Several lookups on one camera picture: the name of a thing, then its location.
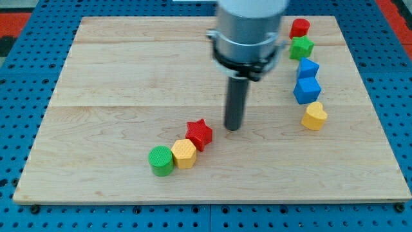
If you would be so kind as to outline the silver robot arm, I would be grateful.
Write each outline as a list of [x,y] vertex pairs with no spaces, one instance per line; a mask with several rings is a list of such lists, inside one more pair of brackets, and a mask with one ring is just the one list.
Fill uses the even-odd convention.
[[289,0],[221,0],[216,27],[207,31],[212,58],[228,77],[224,126],[241,128],[248,84],[275,68],[285,43],[279,29]]

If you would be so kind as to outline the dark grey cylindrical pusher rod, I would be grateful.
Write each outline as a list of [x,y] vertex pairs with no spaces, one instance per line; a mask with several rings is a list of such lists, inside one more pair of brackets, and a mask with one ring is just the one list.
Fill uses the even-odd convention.
[[248,79],[228,78],[224,125],[230,131],[241,128],[248,92]]

